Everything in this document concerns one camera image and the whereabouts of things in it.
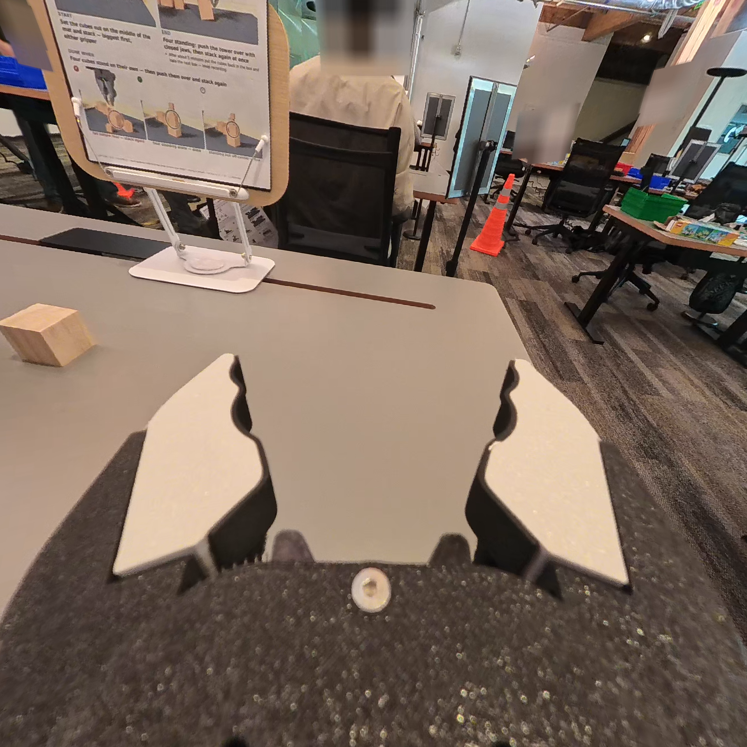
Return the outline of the black mesh chair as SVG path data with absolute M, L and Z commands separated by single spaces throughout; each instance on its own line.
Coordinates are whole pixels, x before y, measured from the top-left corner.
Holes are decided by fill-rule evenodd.
M 400 128 L 290 113 L 288 185 L 269 215 L 278 247 L 396 266 L 393 229 Z

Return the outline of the black floor lamp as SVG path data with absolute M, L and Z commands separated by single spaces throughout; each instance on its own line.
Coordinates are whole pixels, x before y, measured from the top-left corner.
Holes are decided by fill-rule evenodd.
M 706 151 L 710 150 L 718 160 L 720 154 L 731 157 L 745 127 L 746 70 L 717 67 L 708 69 L 707 75 L 715 83 L 699 106 L 687 141 L 703 143 Z

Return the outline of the colourful toy box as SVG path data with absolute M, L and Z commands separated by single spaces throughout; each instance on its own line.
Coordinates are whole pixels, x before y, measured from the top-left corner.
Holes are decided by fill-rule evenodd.
M 670 219 L 664 229 L 667 233 L 679 235 L 689 240 L 698 240 L 718 247 L 732 247 L 740 233 L 715 222 L 704 222 L 687 217 Z

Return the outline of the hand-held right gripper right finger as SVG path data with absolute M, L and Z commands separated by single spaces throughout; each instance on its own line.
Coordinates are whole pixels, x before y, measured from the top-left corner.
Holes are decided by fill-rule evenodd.
M 558 567 L 630 587 L 602 446 L 570 399 L 510 361 L 465 504 L 474 562 L 541 587 L 557 587 Z

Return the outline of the row of blue bins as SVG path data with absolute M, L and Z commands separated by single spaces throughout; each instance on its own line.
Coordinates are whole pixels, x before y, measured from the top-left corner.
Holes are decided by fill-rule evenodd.
M 31 67 L 15 58 L 1 55 L 1 85 L 14 88 L 38 88 L 39 77 Z

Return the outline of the computer monitor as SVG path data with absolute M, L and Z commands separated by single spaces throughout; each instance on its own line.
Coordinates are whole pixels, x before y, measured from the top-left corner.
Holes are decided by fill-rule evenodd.
M 721 145 L 717 142 L 689 141 L 680 157 L 674 161 L 669 172 L 670 176 L 673 179 L 696 181 L 704 173 L 720 148 Z

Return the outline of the stack of green trays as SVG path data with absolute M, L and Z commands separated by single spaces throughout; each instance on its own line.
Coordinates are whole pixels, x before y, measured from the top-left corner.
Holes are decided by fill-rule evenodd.
M 620 209 L 636 219 L 665 223 L 687 205 L 685 199 L 670 193 L 653 194 L 631 187 L 623 196 Z

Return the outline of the printed paper leaflet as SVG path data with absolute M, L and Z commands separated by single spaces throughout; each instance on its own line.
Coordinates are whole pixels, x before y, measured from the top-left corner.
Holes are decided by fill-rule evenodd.
M 250 244 L 267 248 L 277 248 L 279 246 L 277 229 L 263 208 L 222 200 L 213 200 L 212 204 L 221 240 L 242 242 L 236 213 L 239 210 L 244 232 Z

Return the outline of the teal framed glass panel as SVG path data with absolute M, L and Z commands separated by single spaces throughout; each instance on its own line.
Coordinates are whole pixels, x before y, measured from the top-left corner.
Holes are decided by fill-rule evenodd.
M 489 193 L 500 149 L 505 140 L 509 116 L 518 86 L 471 76 L 462 110 L 447 198 L 469 196 L 480 164 L 480 145 L 493 141 L 496 150 L 488 158 L 478 191 Z

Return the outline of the black flat pad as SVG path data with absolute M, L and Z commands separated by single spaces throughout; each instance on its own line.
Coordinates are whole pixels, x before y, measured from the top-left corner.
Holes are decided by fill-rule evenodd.
M 43 247 L 84 253 L 92 256 L 144 261 L 173 246 L 165 240 L 140 238 L 95 229 L 67 229 L 39 240 Z

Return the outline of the white tablet stand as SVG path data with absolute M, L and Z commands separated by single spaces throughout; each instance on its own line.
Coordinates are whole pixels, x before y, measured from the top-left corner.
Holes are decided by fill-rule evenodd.
M 241 206 L 249 202 L 251 187 L 248 185 L 248 177 L 252 171 L 260 171 L 259 158 L 270 153 L 273 135 L 272 128 L 269 128 L 260 137 L 253 155 L 249 158 L 246 173 L 238 184 L 197 179 L 178 172 L 176 167 L 146 170 L 121 165 L 104 166 L 106 175 L 123 178 L 126 182 L 145 189 L 159 219 L 163 222 L 170 242 L 170 247 L 133 266 L 129 273 L 138 279 L 231 294 L 244 294 L 256 289 L 274 268 L 275 262 L 253 254 L 253 245 L 249 242 Z M 237 221 L 243 252 L 235 253 L 185 244 L 158 198 L 158 191 L 193 193 L 229 203 Z

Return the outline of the wooden backed instruction board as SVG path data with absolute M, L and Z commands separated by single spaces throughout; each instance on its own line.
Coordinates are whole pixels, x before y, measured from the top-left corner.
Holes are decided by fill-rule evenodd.
M 290 57 L 269 2 L 30 2 L 63 143 L 98 179 L 268 205 L 285 192 Z

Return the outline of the large wooden cube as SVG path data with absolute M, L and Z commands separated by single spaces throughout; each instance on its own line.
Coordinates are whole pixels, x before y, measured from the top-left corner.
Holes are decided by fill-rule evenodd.
M 63 367 L 96 346 L 80 312 L 35 303 L 1 320 L 6 341 L 21 360 Z

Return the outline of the black office chair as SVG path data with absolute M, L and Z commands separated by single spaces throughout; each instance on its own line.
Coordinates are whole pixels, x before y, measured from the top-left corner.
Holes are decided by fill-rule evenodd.
M 632 239 L 630 238 L 630 236 L 624 234 L 620 229 L 612 229 L 611 237 L 605 240 L 603 247 L 604 250 L 607 251 L 607 253 L 615 255 L 621 248 L 626 248 L 629 244 L 631 244 L 631 241 Z M 593 279 L 601 280 L 604 272 L 605 270 L 581 271 L 571 277 L 571 282 L 577 284 L 583 277 L 592 277 Z M 632 264 L 630 262 L 625 265 L 623 274 L 621 275 L 617 283 L 608 292 L 608 294 L 604 297 L 603 302 L 608 303 L 611 295 L 626 284 L 634 286 L 641 296 L 646 296 L 649 299 L 649 302 L 646 306 L 649 312 L 655 312 L 658 309 L 659 297 L 651 290 L 651 284 L 637 274 L 637 272 L 635 271 L 635 264 Z
M 602 207 L 610 177 L 623 152 L 623 145 L 575 140 L 563 170 L 548 185 L 542 203 L 543 209 L 555 210 L 560 215 L 559 222 L 535 226 L 537 233 L 532 244 L 547 235 L 571 239 L 568 220 L 588 219 Z

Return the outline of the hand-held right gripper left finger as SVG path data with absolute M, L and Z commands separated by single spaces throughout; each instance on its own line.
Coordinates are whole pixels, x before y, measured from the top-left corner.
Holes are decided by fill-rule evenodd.
M 112 572 L 188 561 L 210 577 L 260 561 L 276 516 L 240 360 L 225 353 L 149 421 Z

